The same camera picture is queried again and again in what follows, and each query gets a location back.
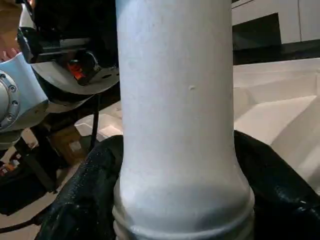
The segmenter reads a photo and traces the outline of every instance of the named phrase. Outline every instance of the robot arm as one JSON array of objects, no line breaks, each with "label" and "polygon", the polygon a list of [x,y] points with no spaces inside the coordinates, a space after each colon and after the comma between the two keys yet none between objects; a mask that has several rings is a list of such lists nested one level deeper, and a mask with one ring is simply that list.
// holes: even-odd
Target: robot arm
[{"label": "robot arm", "polygon": [[[111,35],[104,41],[97,39],[96,29],[79,31],[83,21],[66,26],[67,8],[48,12],[48,2],[22,5],[17,36],[22,53],[0,63],[0,150],[14,145],[23,129],[39,124],[49,113],[73,110],[119,81]],[[65,21],[49,23],[48,15]]]}]

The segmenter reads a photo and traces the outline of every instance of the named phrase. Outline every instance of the black cable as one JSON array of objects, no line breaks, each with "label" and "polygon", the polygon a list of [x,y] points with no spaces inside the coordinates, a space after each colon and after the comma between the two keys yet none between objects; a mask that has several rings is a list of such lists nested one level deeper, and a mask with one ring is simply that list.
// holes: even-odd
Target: black cable
[{"label": "black cable", "polygon": [[91,134],[89,152],[91,152],[91,150],[94,149],[96,140],[97,140],[97,134],[98,134],[99,108],[100,108],[101,94],[97,94],[95,97],[96,97],[96,106],[93,113],[93,125],[92,125],[92,134]]},{"label": "black cable", "polygon": [[31,226],[33,224],[37,225],[37,226],[41,225],[50,208],[51,208],[51,204],[28,221],[25,221],[25,222],[22,222],[22,223],[13,225],[13,226],[7,226],[4,228],[0,228],[0,234],[5,234],[5,233],[17,231],[19,229],[23,229],[23,228]]}]

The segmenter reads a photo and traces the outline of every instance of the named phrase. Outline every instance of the bolt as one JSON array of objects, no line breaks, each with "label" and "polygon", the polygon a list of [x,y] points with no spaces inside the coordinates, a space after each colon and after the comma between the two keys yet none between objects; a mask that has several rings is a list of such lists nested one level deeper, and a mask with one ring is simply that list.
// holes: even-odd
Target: bolt
[{"label": "bolt", "polygon": [[17,88],[16,88],[15,86],[13,86],[13,85],[10,85],[10,86],[9,86],[9,89],[10,89],[10,91],[13,92],[13,93],[17,90]]},{"label": "bolt", "polygon": [[14,118],[14,116],[12,116],[12,114],[9,113],[9,114],[6,116],[6,118],[7,118],[9,121],[12,121],[13,118]]}]

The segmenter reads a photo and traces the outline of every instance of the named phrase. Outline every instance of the gray machine part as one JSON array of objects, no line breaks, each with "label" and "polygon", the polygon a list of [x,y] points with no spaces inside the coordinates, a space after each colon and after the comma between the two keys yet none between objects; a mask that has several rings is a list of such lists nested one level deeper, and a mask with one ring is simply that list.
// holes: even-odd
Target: gray machine part
[{"label": "gray machine part", "polygon": [[0,63],[0,94],[0,134],[35,126],[48,114],[48,98],[22,53]]}]

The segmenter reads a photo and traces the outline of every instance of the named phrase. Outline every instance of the black fabric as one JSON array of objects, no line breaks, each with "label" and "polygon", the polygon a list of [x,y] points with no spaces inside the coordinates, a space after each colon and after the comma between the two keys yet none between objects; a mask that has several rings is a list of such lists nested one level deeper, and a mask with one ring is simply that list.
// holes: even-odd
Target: black fabric
[{"label": "black fabric", "polygon": [[113,189],[123,158],[123,137],[98,144],[53,202],[36,240],[111,240]]},{"label": "black fabric", "polygon": [[255,239],[320,239],[320,198],[263,142],[234,132],[239,165],[255,196]]},{"label": "black fabric", "polygon": [[[268,145],[234,132],[239,165],[255,195],[255,240],[320,239],[320,199]],[[123,138],[97,145],[60,192],[36,240],[113,240],[113,189]]]}]

